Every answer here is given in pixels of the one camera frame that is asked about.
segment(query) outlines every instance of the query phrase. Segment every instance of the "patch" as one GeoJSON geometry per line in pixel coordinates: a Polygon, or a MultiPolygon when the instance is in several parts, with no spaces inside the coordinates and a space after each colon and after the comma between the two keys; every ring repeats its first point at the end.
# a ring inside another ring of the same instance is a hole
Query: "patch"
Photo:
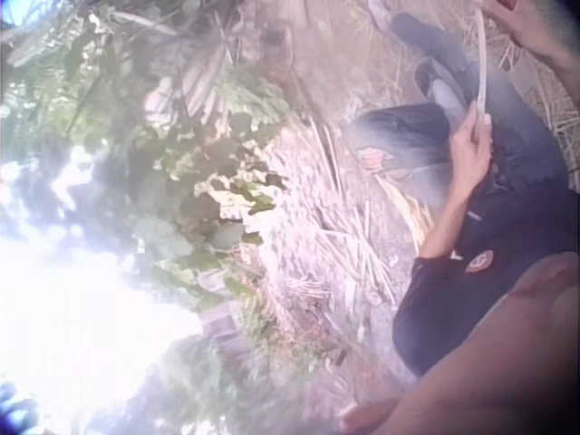
{"type": "Polygon", "coordinates": [[[482,270],[488,269],[493,263],[494,253],[493,251],[486,251],[483,254],[476,256],[467,269],[465,269],[466,274],[476,274],[482,270]]]}

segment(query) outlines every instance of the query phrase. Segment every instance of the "finger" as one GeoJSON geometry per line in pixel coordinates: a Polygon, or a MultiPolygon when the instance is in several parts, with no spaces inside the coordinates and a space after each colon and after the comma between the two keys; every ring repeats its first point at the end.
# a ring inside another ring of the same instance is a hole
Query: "finger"
{"type": "Polygon", "coordinates": [[[472,101],[469,105],[468,114],[463,120],[463,123],[459,127],[459,132],[462,135],[468,136],[471,139],[471,133],[475,129],[475,125],[478,121],[478,105],[475,101],[472,101]]]}
{"type": "Polygon", "coordinates": [[[478,130],[478,154],[482,157],[491,156],[493,123],[489,113],[483,117],[478,130]]]}
{"type": "Polygon", "coordinates": [[[507,30],[514,28],[515,13],[510,6],[515,6],[515,2],[504,5],[505,2],[500,3],[498,0],[475,0],[479,7],[489,15],[497,24],[505,27],[507,30]]]}

